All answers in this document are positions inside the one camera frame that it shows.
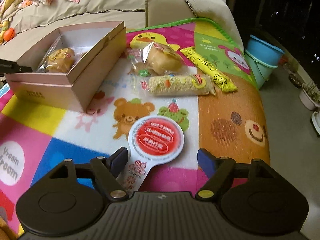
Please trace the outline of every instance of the cartoon mat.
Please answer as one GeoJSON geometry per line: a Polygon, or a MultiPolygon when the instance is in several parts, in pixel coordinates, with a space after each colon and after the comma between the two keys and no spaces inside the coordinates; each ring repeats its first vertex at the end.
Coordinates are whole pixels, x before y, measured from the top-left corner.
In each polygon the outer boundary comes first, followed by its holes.
{"type": "MultiPolygon", "coordinates": [[[[105,78],[86,114],[20,101],[5,85],[0,90],[0,216],[12,229],[19,228],[15,204],[32,184],[65,158],[87,163],[129,147],[131,126],[147,115],[175,120],[184,132],[185,146],[174,161],[154,167],[140,190],[194,194],[207,180],[197,165],[200,147],[237,162],[249,163],[252,158],[269,162],[260,95],[252,71],[241,67],[242,53],[231,38],[214,22],[201,18],[127,33],[128,47],[151,41],[169,45],[194,73],[197,69],[179,50],[195,46],[232,79],[238,92],[217,90],[216,96],[189,98],[139,97],[132,91],[131,62],[125,57],[105,78]]],[[[80,182],[92,186],[85,179],[80,182]]]]}

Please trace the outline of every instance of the pink box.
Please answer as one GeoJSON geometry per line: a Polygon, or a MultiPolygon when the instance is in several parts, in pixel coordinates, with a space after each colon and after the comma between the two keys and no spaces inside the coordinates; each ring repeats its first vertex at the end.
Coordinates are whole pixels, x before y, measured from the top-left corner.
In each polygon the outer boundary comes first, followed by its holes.
{"type": "Polygon", "coordinates": [[[60,46],[89,48],[68,73],[32,72],[5,76],[19,99],[84,112],[126,48],[124,22],[95,22],[57,28],[23,54],[17,64],[36,71],[47,50],[61,34],[60,46]]]}

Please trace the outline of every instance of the blue bucket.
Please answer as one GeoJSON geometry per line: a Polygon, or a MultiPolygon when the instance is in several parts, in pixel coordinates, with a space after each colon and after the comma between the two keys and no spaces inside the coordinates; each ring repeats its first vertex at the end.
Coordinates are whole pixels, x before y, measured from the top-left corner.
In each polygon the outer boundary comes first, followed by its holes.
{"type": "Polygon", "coordinates": [[[269,76],[272,71],[278,66],[271,66],[269,64],[266,64],[265,62],[262,62],[261,60],[253,56],[247,49],[245,50],[244,55],[256,79],[257,88],[260,89],[262,85],[267,80],[269,80],[269,76]]]}
{"type": "Polygon", "coordinates": [[[253,35],[250,35],[247,51],[258,60],[271,66],[277,66],[284,54],[282,49],[260,40],[253,35]]]}

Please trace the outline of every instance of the bucket handle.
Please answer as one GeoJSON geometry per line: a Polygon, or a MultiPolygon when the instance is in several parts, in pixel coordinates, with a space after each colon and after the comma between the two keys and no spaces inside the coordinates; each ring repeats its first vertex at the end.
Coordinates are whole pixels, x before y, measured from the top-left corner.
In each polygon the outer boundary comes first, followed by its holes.
{"type": "Polygon", "coordinates": [[[260,71],[260,69],[259,69],[259,67],[258,67],[257,60],[256,60],[255,58],[253,58],[253,62],[256,64],[257,69],[259,70],[259,73],[260,73],[260,75],[262,76],[262,78],[263,78],[265,81],[268,81],[269,79],[266,79],[266,78],[262,75],[262,73],[261,73],[261,71],[260,71]]]}

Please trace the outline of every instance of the gray tile floor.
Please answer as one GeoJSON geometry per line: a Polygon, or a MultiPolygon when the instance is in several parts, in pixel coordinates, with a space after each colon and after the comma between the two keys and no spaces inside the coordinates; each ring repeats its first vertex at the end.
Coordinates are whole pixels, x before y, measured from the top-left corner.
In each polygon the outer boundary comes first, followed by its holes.
{"type": "Polygon", "coordinates": [[[320,239],[320,138],[310,123],[312,112],[299,99],[287,72],[278,67],[260,90],[270,141],[271,166],[308,200],[302,233],[320,239]]]}

